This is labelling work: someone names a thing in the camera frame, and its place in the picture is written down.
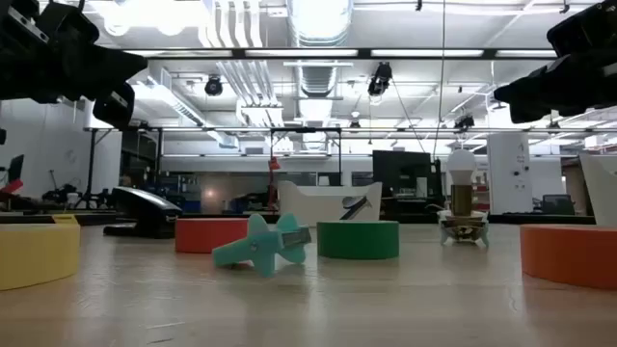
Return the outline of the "white plastic bin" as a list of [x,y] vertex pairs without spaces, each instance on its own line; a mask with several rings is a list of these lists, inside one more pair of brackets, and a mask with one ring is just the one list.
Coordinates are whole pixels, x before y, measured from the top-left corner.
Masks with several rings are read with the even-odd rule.
[[293,214],[303,225],[338,220],[377,221],[380,218],[383,184],[368,186],[297,186],[280,181],[280,213]]

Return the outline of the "silver air duct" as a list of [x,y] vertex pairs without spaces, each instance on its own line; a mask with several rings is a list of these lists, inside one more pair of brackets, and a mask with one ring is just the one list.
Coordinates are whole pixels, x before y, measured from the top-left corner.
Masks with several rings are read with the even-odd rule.
[[[287,23],[294,46],[339,47],[346,43],[354,9],[353,0],[285,0]],[[327,97],[335,88],[337,67],[298,67],[302,93]]]

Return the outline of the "green staple remover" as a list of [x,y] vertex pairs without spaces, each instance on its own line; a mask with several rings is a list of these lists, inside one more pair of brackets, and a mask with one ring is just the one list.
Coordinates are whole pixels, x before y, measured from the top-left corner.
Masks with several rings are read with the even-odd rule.
[[302,264],[306,260],[305,245],[311,242],[310,228],[301,226],[293,213],[279,217],[273,228],[258,214],[248,219],[247,236],[215,248],[213,263],[217,267],[251,261],[263,277],[275,273],[276,255],[288,262]]

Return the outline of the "light bulb on metal base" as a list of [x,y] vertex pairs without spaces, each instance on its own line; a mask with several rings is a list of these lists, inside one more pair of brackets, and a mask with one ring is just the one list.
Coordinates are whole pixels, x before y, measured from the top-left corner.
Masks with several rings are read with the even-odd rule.
[[438,212],[440,244],[444,245],[448,240],[473,244],[480,241],[488,247],[488,214],[473,209],[474,154],[465,149],[453,150],[447,158],[446,168],[452,184],[450,205]]

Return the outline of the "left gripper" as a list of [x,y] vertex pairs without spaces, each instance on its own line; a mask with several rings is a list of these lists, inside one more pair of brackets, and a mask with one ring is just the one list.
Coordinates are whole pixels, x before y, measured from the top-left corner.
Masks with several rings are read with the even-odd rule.
[[0,101],[30,98],[39,104],[61,97],[94,100],[93,114],[127,128],[135,93],[125,83],[148,66],[141,55],[98,45],[99,33],[83,14],[87,0],[0,0]]

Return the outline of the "black cabinet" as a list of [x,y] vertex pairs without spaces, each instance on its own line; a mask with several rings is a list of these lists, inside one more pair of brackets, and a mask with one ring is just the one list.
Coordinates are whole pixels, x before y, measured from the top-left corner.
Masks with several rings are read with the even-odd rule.
[[442,163],[427,152],[374,150],[372,178],[382,183],[383,220],[435,223],[444,208]]

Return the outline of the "green tape roll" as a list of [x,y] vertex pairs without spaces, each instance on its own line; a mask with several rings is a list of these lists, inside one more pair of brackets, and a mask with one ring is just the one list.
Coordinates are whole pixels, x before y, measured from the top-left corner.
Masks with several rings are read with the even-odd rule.
[[319,256],[339,259],[378,260],[399,256],[399,228],[394,221],[318,222]]

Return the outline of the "black stapler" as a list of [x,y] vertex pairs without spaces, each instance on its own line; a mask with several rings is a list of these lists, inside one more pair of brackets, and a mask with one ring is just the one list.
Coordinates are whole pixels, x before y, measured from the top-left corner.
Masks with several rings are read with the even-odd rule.
[[111,198],[118,213],[133,219],[133,227],[107,226],[108,236],[172,239],[182,210],[175,204],[150,192],[130,187],[115,187]]

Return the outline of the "black aluminium table frame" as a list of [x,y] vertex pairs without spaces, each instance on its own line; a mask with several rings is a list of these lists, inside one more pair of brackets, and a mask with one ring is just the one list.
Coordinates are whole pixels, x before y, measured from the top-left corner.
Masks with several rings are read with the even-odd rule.
[[[109,224],[133,223],[135,218],[130,218],[117,213],[78,213],[74,215],[80,226],[102,226]],[[436,214],[409,214],[409,215],[384,215],[385,221],[396,221],[400,224],[420,225],[436,224]],[[22,215],[19,213],[0,213],[0,224],[51,224],[53,217],[47,214]],[[559,224],[559,225],[594,225],[596,220],[593,216],[570,216],[570,215],[544,215],[544,214],[502,214],[488,216],[491,224],[526,225],[526,224]]]

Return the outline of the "yellow tape roll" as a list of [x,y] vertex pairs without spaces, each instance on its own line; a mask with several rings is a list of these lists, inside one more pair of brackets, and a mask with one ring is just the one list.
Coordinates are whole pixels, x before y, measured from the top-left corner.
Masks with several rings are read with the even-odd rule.
[[74,275],[81,227],[72,224],[0,225],[0,291]]

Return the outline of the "red tape roll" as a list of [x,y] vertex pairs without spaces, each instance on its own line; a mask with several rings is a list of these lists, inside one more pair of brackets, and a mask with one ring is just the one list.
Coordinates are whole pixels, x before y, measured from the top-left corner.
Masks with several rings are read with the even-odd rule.
[[175,225],[175,251],[211,254],[218,247],[247,236],[247,218],[180,219]]

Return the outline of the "orange tape roll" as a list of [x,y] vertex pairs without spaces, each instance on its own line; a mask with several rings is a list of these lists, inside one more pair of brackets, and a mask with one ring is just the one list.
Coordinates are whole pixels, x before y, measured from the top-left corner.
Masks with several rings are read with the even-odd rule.
[[617,228],[522,225],[520,249],[532,278],[617,290]]

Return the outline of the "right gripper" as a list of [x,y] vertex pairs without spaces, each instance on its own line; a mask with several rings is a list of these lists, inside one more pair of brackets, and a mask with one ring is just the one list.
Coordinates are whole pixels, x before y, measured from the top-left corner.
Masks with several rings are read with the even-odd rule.
[[513,123],[540,120],[552,110],[617,105],[617,0],[603,0],[547,32],[558,61],[494,91],[509,103]]

